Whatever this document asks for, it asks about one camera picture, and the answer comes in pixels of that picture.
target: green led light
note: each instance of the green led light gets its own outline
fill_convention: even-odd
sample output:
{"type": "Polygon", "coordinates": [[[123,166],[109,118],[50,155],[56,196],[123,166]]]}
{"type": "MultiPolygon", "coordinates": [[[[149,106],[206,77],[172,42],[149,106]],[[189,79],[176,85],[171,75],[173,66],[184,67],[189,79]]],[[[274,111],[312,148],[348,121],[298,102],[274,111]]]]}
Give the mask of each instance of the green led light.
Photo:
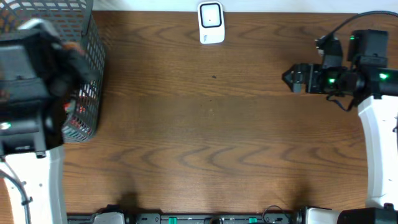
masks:
{"type": "Polygon", "coordinates": [[[11,123],[9,122],[0,123],[0,130],[7,130],[9,128],[11,128],[11,123]]]}
{"type": "Polygon", "coordinates": [[[384,73],[380,73],[380,78],[385,80],[386,78],[388,78],[388,75],[384,74],[384,73]]]}

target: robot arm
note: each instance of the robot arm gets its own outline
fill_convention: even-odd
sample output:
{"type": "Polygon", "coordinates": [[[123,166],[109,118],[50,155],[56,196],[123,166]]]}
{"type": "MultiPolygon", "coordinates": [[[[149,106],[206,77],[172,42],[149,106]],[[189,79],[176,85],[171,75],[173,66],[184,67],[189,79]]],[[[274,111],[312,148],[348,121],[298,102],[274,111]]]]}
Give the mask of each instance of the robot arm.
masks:
{"type": "Polygon", "coordinates": [[[307,207],[295,214],[294,223],[397,223],[398,210],[398,70],[387,68],[388,33],[379,30],[356,30],[349,43],[348,61],[341,65],[343,51],[334,32],[353,19],[367,14],[394,12],[375,11],[348,19],[330,34],[317,40],[323,56],[321,65],[297,64],[282,76],[293,92],[302,84],[307,93],[326,94],[327,100],[345,111],[358,107],[368,158],[368,195],[366,207],[336,212],[307,207]],[[344,108],[332,98],[351,95],[352,102],[344,108]]]}
{"type": "Polygon", "coordinates": [[[96,79],[80,49],[65,49],[50,22],[32,19],[0,37],[0,169],[15,224],[67,224],[62,190],[64,98],[96,79]],[[16,187],[22,186],[21,201],[16,187]]]}

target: cable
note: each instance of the cable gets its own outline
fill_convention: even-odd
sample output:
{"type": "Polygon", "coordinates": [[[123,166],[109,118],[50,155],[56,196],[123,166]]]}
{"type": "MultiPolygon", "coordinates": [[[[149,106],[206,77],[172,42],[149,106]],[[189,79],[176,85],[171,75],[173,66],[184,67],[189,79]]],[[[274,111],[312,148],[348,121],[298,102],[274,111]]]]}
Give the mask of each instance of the cable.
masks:
{"type": "Polygon", "coordinates": [[[336,27],[334,30],[332,30],[329,34],[327,34],[327,35],[321,37],[321,38],[319,39],[319,41],[327,40],[329,37],[331,37],[335,32],[337,32],[338,30],[340,30],[340,29],[341,29],[343,26],[345,26],[347,23],[349,23],[349,22],[351,22],[351,21],[353,21],[353,20],[355,20],[355,19],[357,19],[357,18],[360,18],[360,17],[363,17],[363,16],[375,15],[375,14],[384,14],[384,15],[388,15],[388,16],[395,16],[395,17],[398,17],[398,13],[396,13],[396,12],[391,12],[391,11],[369,11],[369,12],[359,13],[359,14],[357,14],[357,15],[355,15],[355,16],[353,16],[353,17],[347,19],[347,20],[345,20],[342,24],[340,24],[338,27],[336,27]]]}
{"type": "Polygon", "coordinates": [[[266,213],[267,213],[268,209],[270,209],[272,207],[279,208],[282,211],[282,213],[286,216],[286,218],[289,220],[289,222],[290,222],[290,218],[286,215],[286,213],[285,213],[285,211],[283,209],[281,209],[278,205],[271,205],[271,206],[268,206],[268,208],[266,208],[264,210],[264,212],[262,213],[262,215],[261,215],[262,221],[265,224],[269,224],[269,222],[266,221],[266,213]]]}
{"type": "Polygon", "coordinates": [[[326,97],[326,100],[329,101],[329,102],[334,102],[334,103],[336,103],[336,104],[337,104],[343,111],[345,111],[345,112],[350,112],[351,109],[353,109],[353,106],[354,106],[354,103],[355,103],[354,99],[351,100],[351,102],[349,103],[349,105],[348,105],[348,107],[347,107],[347,109],[346,109],[346,108],[344,108],[344,106],[340,103],[340,101],[338,101],[338,100],[331,100],[331,99],[330,99],[330,98],[331,98],[332,96],[334,96],[334,95],[335,95],[334,93],[330,93],[330,94],[326,97]]]}
{"type": "Polygon", "coordinates": [[[32,201],[32,198],[27,197],[24,187],[16,179],[12,178],[10,175],[6,174],[2,170],[0,170],[0,177],[8,179],[11,183],[15,185],[19,193],[21,193],[22,205],[25,208],[25,222],[26,224],[31,224],[29,203],[32,201]]]}

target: wire mesh basket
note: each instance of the wire mesh basket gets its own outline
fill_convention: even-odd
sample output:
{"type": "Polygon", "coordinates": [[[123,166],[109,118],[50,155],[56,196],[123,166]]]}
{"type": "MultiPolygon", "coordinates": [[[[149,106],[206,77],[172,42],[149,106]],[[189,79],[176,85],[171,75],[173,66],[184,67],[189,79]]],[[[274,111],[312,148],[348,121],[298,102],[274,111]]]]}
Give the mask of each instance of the wire mesh basket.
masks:
{"type": "Polygon", "coordinates": [[[90,68],[101,76],[71,94],[65,103],[68,116],[62,131],[65,142],[91,139],[97,126],[106,57],[91,15],[93,0],[2,0],[0,8],[0,33],[37,17],[51,21],[63,41],[79,42],[83,47],[90,68]]]}

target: wooden table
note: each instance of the wooden table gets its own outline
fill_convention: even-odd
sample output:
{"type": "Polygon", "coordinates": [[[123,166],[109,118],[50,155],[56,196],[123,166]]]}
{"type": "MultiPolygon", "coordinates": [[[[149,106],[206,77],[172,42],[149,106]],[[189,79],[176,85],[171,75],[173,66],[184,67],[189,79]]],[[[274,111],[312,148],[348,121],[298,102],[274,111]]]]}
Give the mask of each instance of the wooden table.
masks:
{"type": "MultiPolygon", "coordinates": [[[[320,63],[314,39],[349,14],[226,13],[222,44],[199,42],[192,12],[95,12],[108,47],[96,137],[67,144],[68,212],[109,203],[133,212],[262,212],[269,205],[364,206],[367,163],[356,110],[294,95],[281,74],[320,63]]],[[[359,19],[390,31],[397,21],[359,19]]],[[[10,223],[1,186],[0,223],[10,223]]]]}

